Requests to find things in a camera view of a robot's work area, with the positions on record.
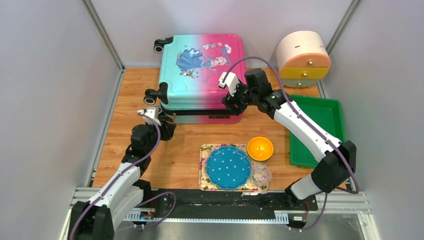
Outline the pink and teal kids suitcase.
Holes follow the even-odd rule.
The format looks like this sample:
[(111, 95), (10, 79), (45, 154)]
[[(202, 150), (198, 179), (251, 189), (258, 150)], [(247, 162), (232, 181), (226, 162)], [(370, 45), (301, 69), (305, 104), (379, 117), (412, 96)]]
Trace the pink and teal kids suitcase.
[(219, 87), (227, 71), (245, 83), (242, 39), (235, 34), (183, 34), (156, 39), (161, 54), (158, 89), (146, 89), (143, 101), (159, 104), (162, 113), (177, 124), (235, 124), (235, 115), (222, 103), (228, 90)]

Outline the small clear glass bowl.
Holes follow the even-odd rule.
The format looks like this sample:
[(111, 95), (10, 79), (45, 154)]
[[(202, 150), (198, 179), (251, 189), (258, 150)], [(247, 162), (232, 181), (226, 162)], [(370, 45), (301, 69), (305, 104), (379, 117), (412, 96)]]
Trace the small clear glass bowl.
[(266, 186), (272, 179), (271, 170), (265, 164), (256, 164), (251, 168), (252, 182), (258, 186)]

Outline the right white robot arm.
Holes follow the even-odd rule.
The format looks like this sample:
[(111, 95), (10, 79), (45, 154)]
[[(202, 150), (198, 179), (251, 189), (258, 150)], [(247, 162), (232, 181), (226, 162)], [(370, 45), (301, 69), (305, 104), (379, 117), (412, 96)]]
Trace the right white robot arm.
[(290, 209), (299, 209), (309, 196), (331, 193), (354, 175), (357, 148), (353, 142), (341, 142), (323, 130), (283, 89), (272, 89), (262, 69), (249, 70), (244, 76), (246, 83), (232, 72), (221, 74), (218, 86), (228, 91), (222, 99), (225, 107), (239, 115), (247, 106), (256, 106), (294, 134), (318, 162), (312, 173), (285, 189), (285, 203)]

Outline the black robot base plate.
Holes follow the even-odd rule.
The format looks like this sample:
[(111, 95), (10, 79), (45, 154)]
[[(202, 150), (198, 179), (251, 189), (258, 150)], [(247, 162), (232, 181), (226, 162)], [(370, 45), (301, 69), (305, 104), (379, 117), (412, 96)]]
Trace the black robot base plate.
[(308, 197), (289, 208), (283, 191), (260, 193), (239, 191), (202, 191), (199, 189), (153, 189), (157, 199), (134, 208), (124, 218), (137, 225), (159, 220), (175, 223), (230, 223), (286, 225), (305, 221), (318, 211), (316, 197)]

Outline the blue polka dot plate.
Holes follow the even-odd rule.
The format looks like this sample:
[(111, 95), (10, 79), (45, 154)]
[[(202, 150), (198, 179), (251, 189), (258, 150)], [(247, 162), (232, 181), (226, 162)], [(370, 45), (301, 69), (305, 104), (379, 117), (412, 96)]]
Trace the blue polka dot plate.
[(206, 159), (205, 172), (210, 182), (221, 190), (237, 190), (251, 176), (251, 161), (235, 146), (221, 146)]

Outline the orange bowl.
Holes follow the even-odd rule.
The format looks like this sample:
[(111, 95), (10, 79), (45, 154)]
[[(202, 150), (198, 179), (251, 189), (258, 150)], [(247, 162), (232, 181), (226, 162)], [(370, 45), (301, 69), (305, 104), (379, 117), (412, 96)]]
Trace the orange bowl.
[(246, 152), (251, 160), (264, 163), (273, 156), (274, 145), (268, 138), (256, 136), (247, 143)]

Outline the floral rectangular tray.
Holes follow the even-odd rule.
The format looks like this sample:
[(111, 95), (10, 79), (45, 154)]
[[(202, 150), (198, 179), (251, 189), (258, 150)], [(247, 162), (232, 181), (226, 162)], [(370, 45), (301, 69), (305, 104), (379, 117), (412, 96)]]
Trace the floral rectangular tray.
[[(208, 158), (208, 156), (211, 154), (212, 151), (216, 150), (219, 147), (223, 147), (223, 146), (234, 146), (240, 150), (242, 150), (243, 152), (246, 153), (247, 157), (247, 145), (246, 144), (212, 144), (212, 143), (206, 143), (203, 144), (200, 147), (200, 154), (199, 154), (199, 170), (198, 170), (198, 187), (200, 190), (203, 191), (236, 191), (236, 192), (264, 192), (267, 191), (269, 188), (269, 184), (265, 185), (265, 186), (256, 186), (251, 178), (251, 175), (249, 177), (249, 179), (247, 180), (247, 182), (242, 185), (241, 187), (239, 187), (236, 190), (222, 190), (219, 189), (216, 185), (212, 184), (208, 175), (206, 174), (206, 159)], [(249, 157), (248, 159), (251, 162), (251, 170), (252, 170), (252, 166), (257, 165), (257, 164), (263, 164), (266, 165), (265, 163), (259, 163), (256, 161), (251, 160)]]

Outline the green plastic tray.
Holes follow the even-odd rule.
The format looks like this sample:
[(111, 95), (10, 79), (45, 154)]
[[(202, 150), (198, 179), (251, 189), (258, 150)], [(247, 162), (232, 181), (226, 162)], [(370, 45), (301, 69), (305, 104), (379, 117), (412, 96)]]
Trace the green plastic tray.
[[(346, 141), (342, 107), (338, 100), (292, 95), (293, 100), (315, 123), (342, 142)], [(318, 165), (308, 148), (293, 134), (289, 139), (290, 164), (305, 168)]]

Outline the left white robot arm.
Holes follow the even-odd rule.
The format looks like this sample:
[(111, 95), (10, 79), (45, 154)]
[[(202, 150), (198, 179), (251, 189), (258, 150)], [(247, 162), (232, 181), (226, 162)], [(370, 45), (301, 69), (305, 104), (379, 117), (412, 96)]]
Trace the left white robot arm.
[(133, 127), (130, 144), (112, 178), (89, 200), (77, 201), (70, 213), (69, 240), (112, 240), (126, 215), (153, 201), (151, 184), (141, 180), (161, 141), (169, 141), (176, 124), (156, 107), (137, 112), (145, 123)]

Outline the aluminium frame rail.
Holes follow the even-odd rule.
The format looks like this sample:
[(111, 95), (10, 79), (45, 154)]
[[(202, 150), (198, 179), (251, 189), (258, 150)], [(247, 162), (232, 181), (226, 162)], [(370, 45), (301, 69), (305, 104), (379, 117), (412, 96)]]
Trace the aluminium frame rail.
[(68, 231), (76, 240), (110, 240), (122, 222), (277, 224), (298, 232), (308, 227), (307, 216), (355, 215), (367, 240), (378, 240), (366, 194), (345, 191), (320, 193), (290, 207), (283, 191), (203, 191), (150, 189), (128, 210), (107, 206), (99, 188), (77, 188), (71, 203)]

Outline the round pastel mini drawer cabinet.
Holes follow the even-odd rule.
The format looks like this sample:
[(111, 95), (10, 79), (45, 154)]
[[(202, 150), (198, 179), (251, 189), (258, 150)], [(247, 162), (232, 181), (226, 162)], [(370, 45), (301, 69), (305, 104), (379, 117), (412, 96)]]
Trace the round pastel mini drawer cabinet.
[(321, 36), (310, 30), (285, 36), (277, 46), (276, 60), (282, 83), (291, 88), (315, 85), (332, 64)]

